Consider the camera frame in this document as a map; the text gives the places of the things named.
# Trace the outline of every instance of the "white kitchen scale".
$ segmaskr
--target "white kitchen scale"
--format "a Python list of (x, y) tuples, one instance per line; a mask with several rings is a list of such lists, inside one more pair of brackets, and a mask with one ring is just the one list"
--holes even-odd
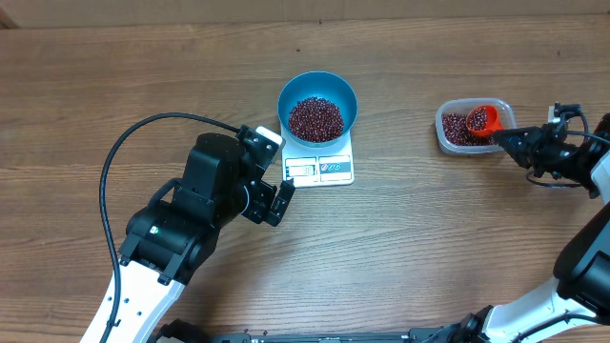
[(351, 185), (354, 183), (354, 158), (350, 132), (332, 146), (311, 148), (296, 142), (283, 128), (286, 145), (282, 150), (282, 177), (294, 180), (296, 188)]

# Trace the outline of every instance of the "clear plastic container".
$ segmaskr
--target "clear plastic container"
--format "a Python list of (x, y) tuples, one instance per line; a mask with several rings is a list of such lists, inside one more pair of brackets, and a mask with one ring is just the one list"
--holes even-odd
[(437, 136), (440, 149), (451, 155), (477, 155), (482, 153), (498, 152), (503, 149), (498, 145), (466, 147), (458, 146), (447, 140), (445, 131), (442, 129), (442, 115), (444, 113), (468, 114), (474, 108), (481, 105), (492, 105), (498, 109), (498, 115), (505, 129), (516, 129), (515, 115), (507, 103), (497, 98), (468, 98), (451, 100), (446, 102), (437, 111)]

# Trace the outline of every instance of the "red beans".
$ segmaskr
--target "red beans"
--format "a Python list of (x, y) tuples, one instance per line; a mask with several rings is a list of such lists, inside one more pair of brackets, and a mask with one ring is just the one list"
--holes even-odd
[(343, 132), (339, 107), (318, 97), (298, 101), (290, 111), (289, 125), (295, 136), (309, 142), (327, 142)]
[[(487, 113), (483, 128), (487, 124)], [(459, 146), (485, 146), (495, 145), (492, 137), (477, 137), (471, 134), (466, 128), (466, 114), (445, 113), (442, 115), (442, 128), (445, 131), (447, 140)]]
[(473, 112), (473, 115), (466, 117), (468, 121), (466, 124), (470, 127), (470, 129), (479, 131), (485, 129), (485, 125), (487, 125), (487, 110), (486, 109), (477, 109)]

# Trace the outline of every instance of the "wooden table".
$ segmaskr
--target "wooden table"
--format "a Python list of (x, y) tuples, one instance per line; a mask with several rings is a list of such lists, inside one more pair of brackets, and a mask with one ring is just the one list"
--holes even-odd
[[(543, 124), (559, 100), (581, 102), (595, 127), (610, 111), (610, 15), (2, 30), (0, 341), (77, 342), (88, 327), (111, 275), (99, 173), (123, 130), (164, 111), (278, 130), (281, 88), (311, 70), (358, 95), (356, 182), (298, 190), (277, 228), (237, 218), (163, 323), (254, 334), (447, 324), (548, 279), (601, 207), (584, 190), (527, 183), (503, 153), (444, 155), (433, 123), (447, 100), (494, 96), (520, 126)], [(205, 131), (216, 130), (166, 120), (120, 150), (108, 185), (117, 246)], [(277, 165), (266, 177), (280, 178)]]

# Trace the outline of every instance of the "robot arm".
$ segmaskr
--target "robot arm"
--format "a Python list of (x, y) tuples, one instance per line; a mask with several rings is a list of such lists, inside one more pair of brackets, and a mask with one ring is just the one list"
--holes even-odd
[[(170, 180), (137, 212), (120, 248), (121, 299), (108, 342), (146, 342), (156, 324), (214, 252), (220, 229), (238, 214), (277, 226), (295, 191), (262, 181), (281, 136), (242, 127), (236, 139), (204, 133), (181, 179)], [(163, 196), (173, 190), (172, 202)], [(99, 342), (112, 311), (114, 275), (81, 342)]]
[(594, 137), (576, 147), (564, 143), (566, 117), (578, 116), (580, 106), (556, 104), (549, 124), (497, 132), (499, 144), (534, 176), (549, 172), (555, 179), (568, 178), (601, 194), (606, 205), (563, 249), (554, 277), (506, 305), (469, 314), (448, 340), (458, 342), (539, 342), (583, 325), (610, 324), (610, 114), (596, 128)]

